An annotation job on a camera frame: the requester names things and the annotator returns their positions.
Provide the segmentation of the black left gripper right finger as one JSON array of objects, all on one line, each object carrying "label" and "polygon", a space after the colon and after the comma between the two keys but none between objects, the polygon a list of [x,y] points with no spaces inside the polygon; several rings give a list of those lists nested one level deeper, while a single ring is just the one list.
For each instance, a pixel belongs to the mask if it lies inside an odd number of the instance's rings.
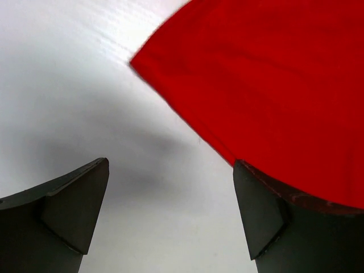
[{"label": "black left gripper right finger", "polygon": [[234,188],[259,272],[363,271],[363,210],[309,195],[237,160]]}]

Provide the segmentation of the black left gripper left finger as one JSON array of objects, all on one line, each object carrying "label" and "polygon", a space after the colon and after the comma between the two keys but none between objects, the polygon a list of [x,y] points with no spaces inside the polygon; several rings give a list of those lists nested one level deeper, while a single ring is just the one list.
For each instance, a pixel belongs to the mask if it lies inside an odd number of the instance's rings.
[{"label": "black left gripper left finger", "polygon": [[78,272],[109,179],[98,158],[1,199],[1,272]]}]

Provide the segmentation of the red t-shirt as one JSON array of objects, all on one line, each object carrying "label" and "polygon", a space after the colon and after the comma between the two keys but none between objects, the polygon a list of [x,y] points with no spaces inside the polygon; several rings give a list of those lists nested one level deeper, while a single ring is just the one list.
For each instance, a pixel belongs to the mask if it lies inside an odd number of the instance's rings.
[{"label": "red t-shirt", "polygon": [[130,64],[229,163],[363,208],[362,1],[190,1]]}]

